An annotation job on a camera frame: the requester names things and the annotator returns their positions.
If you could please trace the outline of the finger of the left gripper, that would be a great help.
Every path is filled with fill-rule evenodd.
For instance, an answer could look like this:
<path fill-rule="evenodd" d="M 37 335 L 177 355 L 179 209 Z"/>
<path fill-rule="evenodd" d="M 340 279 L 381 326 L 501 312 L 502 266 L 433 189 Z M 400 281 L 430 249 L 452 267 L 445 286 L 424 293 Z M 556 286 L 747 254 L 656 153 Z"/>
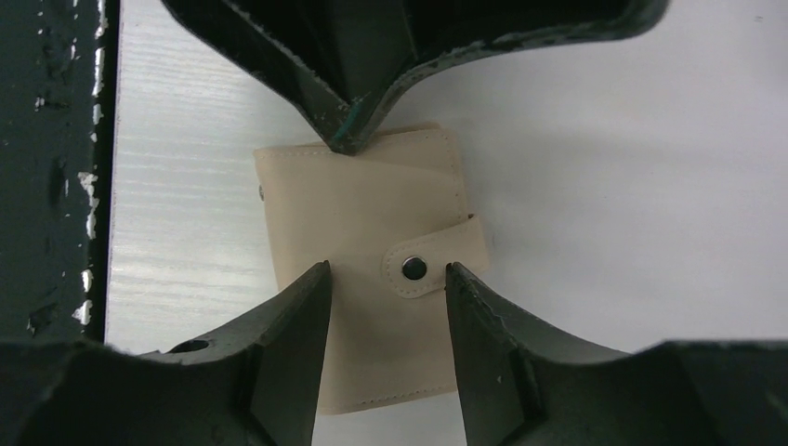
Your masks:
<path fill-rule="evenodd" d="M 188 32 L 292 104 L 333 152 L 364 151 L 412 86 L 478 59 L 633 38 L 651 0 L 178 1 Z"/>

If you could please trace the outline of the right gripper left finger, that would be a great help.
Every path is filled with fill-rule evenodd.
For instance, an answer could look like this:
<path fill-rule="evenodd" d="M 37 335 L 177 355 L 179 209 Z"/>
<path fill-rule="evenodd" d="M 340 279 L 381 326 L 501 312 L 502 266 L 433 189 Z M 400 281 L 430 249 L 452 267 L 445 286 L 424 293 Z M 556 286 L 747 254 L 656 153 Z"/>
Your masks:
<path fill-rule="evenodd" d="M 332 306 L 328 262 L 167 352 L 1 346 L 5 445 L 308 445 Z"/>

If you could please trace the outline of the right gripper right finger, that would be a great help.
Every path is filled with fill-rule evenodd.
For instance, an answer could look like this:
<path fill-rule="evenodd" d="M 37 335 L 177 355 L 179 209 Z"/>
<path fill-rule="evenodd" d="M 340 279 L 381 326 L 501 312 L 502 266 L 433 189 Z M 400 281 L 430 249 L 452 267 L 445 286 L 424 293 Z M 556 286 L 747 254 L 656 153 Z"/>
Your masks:
<path fill-rule="evenodd" d="M 678 340 L 628 354 L 569 334 L 446 269 L 470 445 L 783 445 L 783 340 Z"/>

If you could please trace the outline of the beige card holder wallet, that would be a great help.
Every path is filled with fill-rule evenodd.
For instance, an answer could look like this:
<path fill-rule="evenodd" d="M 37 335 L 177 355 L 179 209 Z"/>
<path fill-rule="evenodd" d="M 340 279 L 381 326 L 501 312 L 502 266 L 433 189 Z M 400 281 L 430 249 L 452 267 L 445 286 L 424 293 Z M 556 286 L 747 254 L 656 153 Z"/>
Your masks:
<path fill-rule="evenodd" d="M 355 156 L 309 144 L 254 160 L 278 285 L 330 265 L 319 412 L 454 391 L 446 268 L 489 266 L 455 134 L 427 124 L 379 134 Z"/>

